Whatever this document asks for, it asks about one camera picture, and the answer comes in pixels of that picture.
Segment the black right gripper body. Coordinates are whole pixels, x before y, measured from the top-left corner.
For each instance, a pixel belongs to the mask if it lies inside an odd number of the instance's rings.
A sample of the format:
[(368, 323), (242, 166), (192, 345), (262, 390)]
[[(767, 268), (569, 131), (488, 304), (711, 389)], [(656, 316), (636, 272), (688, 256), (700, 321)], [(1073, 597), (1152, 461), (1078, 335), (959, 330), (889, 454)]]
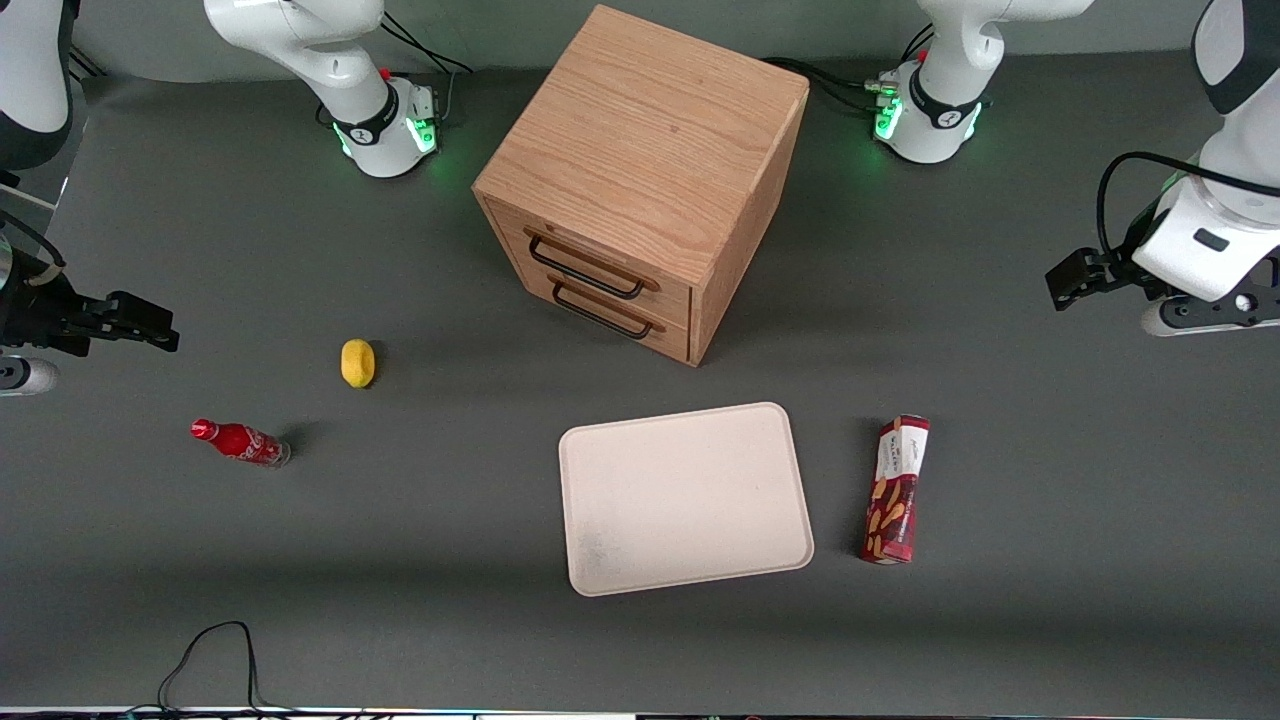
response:
[(77, 357), (79, 341), (67, 333), (67, 315), (78, 295), (63, 266), (6, 266), (3, 269), (1, 346), (27, 345)]

